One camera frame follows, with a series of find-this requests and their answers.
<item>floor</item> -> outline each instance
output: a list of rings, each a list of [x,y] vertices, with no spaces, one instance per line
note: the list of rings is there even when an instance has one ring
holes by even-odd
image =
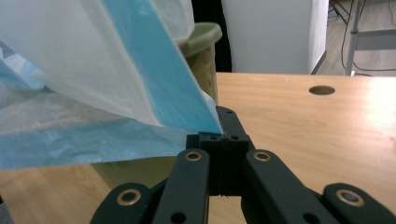
[[[350,10],[351,0],[339,0],[339,3],[344,6],[346,11]],[[348,15],[339,7],[337,9],[341,12],[347,20]],[[346,32],[346,41],[344,45],[344,63],[347,63],[347,52],[349,47],[350,28],[353,21],[353,9],[350,23]],[[345,73],[345,69],[341,63],[341,48],[343,37],[346,29],[346,24],[340,17],[337,17],[335,12],[329,13],[327,40],[326,40],[326,58],[320,66],[318,75],[338,75]],[[382,29],[396,29],[396,1],[384,2],[384,0],[366,0],[361,19],[359,22],[360,30],[382,30]],[[361,76],[369,75],[374,77],[396,77],[396,50],[370,50],[370,51],[356,51],[355,64],[360,68],[368,69],[393,69],[392,71],[363,71],[354,66],[353,70],[356,74]]]

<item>white wall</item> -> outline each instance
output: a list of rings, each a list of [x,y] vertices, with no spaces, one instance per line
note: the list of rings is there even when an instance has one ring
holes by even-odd
[[[223,0],[233,71],[310,74],[326,45],[326,2]]]

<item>wooden table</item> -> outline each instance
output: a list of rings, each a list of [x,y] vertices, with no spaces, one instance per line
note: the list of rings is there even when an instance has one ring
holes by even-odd
[[[335,93],[310,93],[317,85]],[[218,87],[256,148],[307,187],[345,182],[396,214],[396,78],[218,74]],[[0,172],[15,223],[88,223],[109,191],[89,164]],[[209,222],[243,223],[238,199],[211,199]]]

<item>trash bin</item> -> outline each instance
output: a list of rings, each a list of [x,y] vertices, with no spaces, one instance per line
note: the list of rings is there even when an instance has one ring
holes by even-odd
[[[218,103],[215,44],[222,33],[214,22],[197,22],[188,41],[180,46],[201,89]]]

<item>plastic bag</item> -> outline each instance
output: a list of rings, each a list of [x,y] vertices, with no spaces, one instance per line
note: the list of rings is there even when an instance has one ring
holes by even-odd
[[[0,154],[3,161],[14,160],[11,161],[14,166],[1,168],[108,161],[103,154],[84,160],[79,156],[94,153],[85,148],[87,144],[99,147],[98,143],[105,141],[103,146],[108,146],[108,142],[117,141],[104,136],[124,131],[127,134],[120,138],[124,143],[129,143],[127,140],[134,139],[136,134],[145,137],[139,138],[142,144],[132,144],[126,149],[130,156],[120,156],[122,153],[115,150],[111,161],[155,156],[148,153],[152,145],[145,143],[167,142],[166,139],[172,139],[169,134],[180,140],[185,139],[185,130],[222,132],[215,106],[200,91],[167,33],[170,28],[163,26],[155,8],[149,0],[0,2],[0,40],[37,68],[29,70],[30,77],[56,91],[15,91],[1,87]],[[4,76],[9,72],[4,63],[0,69],[0,77],[6,77],[3,80],[15,83],[15,79]],[[74,101],[69,104],[65,100],[68,98],[59,101],[58,93],[83,104]],[[84,104],[117,116],[87,109]],[[77,114],[70,117],[63,109]],[[123,117],[144,122],[149,128]],[[108,129],[105,124],[112,122],[117,125]],[[131,122],[134,125],[127,126],[137,128],[121,128]],[[157,127],[152,125],[164,128],[157,132],[153,131]],[[92,139],[84,135],[87,132],[94,132],[90,135]],[[76,139],[78,144],[67,144]],[[24,161],[24,152],[33,152],[38,147],[47,149],[40,154],[42,157],[35,156],[42,162],[26,164],[33,159]],[[63,158],[61,149],[76,153]]]

